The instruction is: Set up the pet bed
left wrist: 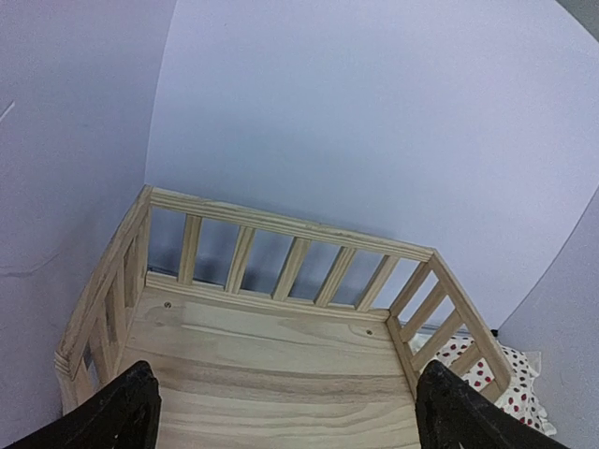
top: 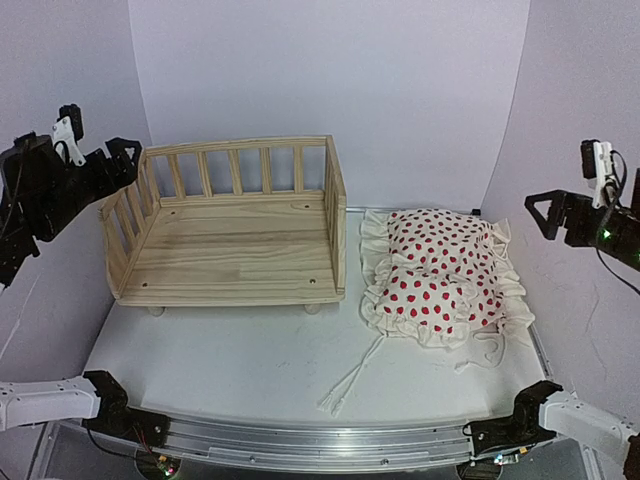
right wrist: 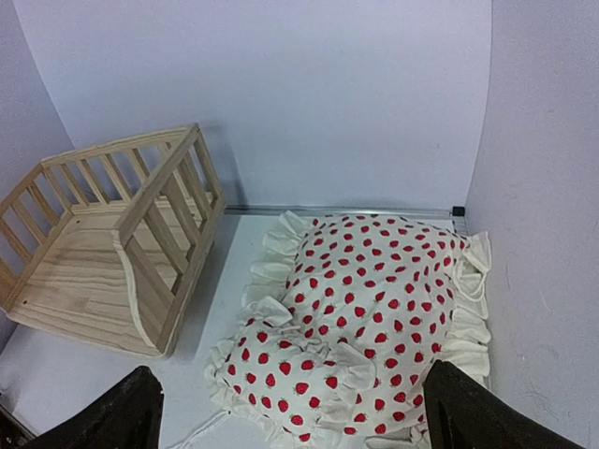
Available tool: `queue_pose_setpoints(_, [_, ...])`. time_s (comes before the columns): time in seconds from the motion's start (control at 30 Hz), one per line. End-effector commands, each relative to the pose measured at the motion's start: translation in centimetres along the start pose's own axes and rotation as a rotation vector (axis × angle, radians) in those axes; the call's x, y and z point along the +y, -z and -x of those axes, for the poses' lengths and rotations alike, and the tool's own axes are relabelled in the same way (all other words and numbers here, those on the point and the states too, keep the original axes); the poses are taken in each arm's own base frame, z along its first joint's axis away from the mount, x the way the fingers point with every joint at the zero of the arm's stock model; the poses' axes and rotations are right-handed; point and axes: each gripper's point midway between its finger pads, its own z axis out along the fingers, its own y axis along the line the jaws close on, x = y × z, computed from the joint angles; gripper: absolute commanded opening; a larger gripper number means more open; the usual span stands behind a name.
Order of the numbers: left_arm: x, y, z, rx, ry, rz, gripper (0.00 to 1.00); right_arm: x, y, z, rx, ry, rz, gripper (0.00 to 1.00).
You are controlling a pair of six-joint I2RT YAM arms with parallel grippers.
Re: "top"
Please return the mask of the strawberry print ruffled mattress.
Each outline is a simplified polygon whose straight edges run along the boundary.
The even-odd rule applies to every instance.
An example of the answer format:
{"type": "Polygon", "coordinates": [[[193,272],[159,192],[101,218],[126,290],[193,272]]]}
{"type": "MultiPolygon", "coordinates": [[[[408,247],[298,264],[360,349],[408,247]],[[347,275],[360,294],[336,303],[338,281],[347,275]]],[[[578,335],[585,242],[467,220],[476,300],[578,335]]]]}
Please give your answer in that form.
{"type": "Polygon", "coordinates": [[[475,287],[476,304],[488,320],[488,325],[474,331],[468,340],[476,333],[495,331],[527,342],[535,317],[509,258],[508,222],[491,223],[445,209],[368,210],[360,235],[366,287],[383,260],[458,275],[475,287]]]}

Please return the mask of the wooden pet bed frame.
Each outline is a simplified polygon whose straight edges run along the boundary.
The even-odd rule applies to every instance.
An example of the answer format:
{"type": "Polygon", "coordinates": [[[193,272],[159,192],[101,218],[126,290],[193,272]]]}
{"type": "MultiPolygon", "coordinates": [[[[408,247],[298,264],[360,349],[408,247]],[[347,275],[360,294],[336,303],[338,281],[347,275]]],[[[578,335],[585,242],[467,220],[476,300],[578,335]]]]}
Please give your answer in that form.
{"type": "Polygon", "coordinates": [[[146,148],[137,180],[98,211],[116,302],[300,305],[346,292],[347,194],[329,135],[146,148]]]}

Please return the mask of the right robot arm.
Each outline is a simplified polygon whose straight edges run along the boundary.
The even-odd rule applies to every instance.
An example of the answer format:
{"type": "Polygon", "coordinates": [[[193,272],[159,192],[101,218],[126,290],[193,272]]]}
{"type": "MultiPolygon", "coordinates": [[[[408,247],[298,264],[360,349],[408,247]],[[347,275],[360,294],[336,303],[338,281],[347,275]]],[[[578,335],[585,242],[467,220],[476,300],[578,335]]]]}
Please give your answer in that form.
{"type": "MultiPolygon", "coordinates": [[[[626,178],[614,172],[596,173],[593,167],[583,176],[594,180],[595,195],[553,190],[525,199],[544,238],[553,240],[566,229],[565,243],[571,247],[592,247],[596,255],[607,254],[639,268],[639,215],[621,207],[619,198],[626,178]]],[[[522,390],[503,425],[506,437],[521,445],[548,440],[558,434],[583,443],[614,460],[628,479],[639,477],[639,432],[621,418],[572,397],[552,381],[542,380],[522,390]]]]}

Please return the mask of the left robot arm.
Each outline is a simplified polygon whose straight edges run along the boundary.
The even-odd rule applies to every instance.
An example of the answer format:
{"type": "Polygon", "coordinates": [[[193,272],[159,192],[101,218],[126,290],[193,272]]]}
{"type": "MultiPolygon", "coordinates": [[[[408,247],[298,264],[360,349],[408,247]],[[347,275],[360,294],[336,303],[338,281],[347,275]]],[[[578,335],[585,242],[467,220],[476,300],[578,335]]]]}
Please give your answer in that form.
{"type": "MultiPolygon", "coordinates": [[[[138,178],[143,147],[115,137],[104,149],[71,159],[63,140],[33,132],[1,154],[1,288],[7,290],[37,244],[54,240],[88,205],[131,186],[138,178]]],[[[93,420],[114,437],[134,428],[134,415],[108,398],[109,375],[84,373],[68,380],[1,385],[4,431],[55,420],[93,420]]]]}

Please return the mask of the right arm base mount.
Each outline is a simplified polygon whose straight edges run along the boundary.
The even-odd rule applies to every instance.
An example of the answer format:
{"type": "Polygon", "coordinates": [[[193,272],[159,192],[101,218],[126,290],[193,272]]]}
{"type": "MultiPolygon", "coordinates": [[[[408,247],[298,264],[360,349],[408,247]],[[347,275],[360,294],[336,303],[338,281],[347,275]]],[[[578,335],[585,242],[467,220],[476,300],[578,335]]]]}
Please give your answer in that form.
{"type": "Polygon", "coordinates": [[[465,424],[462,432],[471,439],[472,455],[510,452],[555,439],[555,432],[541,426],[540,409],[552,394],[562,391],[557,383],[538,381],[515,396],[510,415],[465,424]]]}

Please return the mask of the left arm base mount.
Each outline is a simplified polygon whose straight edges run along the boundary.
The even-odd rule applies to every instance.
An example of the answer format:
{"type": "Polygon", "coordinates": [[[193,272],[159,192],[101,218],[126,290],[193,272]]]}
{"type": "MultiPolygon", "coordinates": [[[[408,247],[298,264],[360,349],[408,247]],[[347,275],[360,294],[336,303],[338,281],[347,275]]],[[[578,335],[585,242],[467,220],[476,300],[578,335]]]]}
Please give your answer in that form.
{"type": "Polygon", "coordinates": [[[82,421],[92,432],[128,441],[142,446],[163,447],[170,419],[167,415],[131,407],[126,390],[107,371],[86,371],[100,401],[97,416],[82,421]]]}

